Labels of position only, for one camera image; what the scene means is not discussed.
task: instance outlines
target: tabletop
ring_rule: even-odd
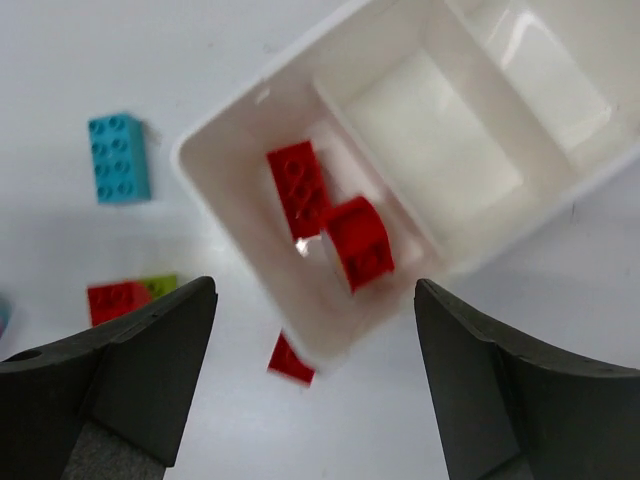
[[[220,295],[166,478],[446,479],[410,310],[310,389],[266,373],[280,315],[175,179],[173,142],[344,0],[0,4],[0,356],[89,326],[86,286],[206,274]],[[145,121],[153,201],[98,206],[88,118]],[[640,367],[640,164],[455,286],[556,346]]]

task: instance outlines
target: green block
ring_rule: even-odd
[[[154,300],[178,288],[178,276],[175,274],[141,278],[138,282],[147,287]]]

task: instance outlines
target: white container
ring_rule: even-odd
[[[326,367],[416,279],[467,274],[631,160],[638,18],[635,0],[354,1],[186,134],[174,161],[297,351]],[[294,248],[279,208],[265,154],[305,139],[333,199],[364,194],[389,231],[396,272],[352,299],[333,266]]]

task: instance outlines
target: red block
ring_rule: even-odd
[[[387,231],[366,198],[356,197],[327,210],[322,229],[333,242],[352,293],[394,270]]]
[[[149,290],[137,282],[87,288],[91,325],[98,325],[151,303]]]
[[[331,204],[311,142],[275,150],[267,159],[293,240],[318,235],[320,216]]]
[[[299,380],[307,387],[311,385],[311,380],[313,380],[313,375],[315,374],[311,368],[307,367],[296,356],[282,332],[280,332],[276,347],[273,349],[268,369]]]

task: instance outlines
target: blue block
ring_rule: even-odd
[[[89,120],[98,203],[151,199],[142,124],[126,113]]]

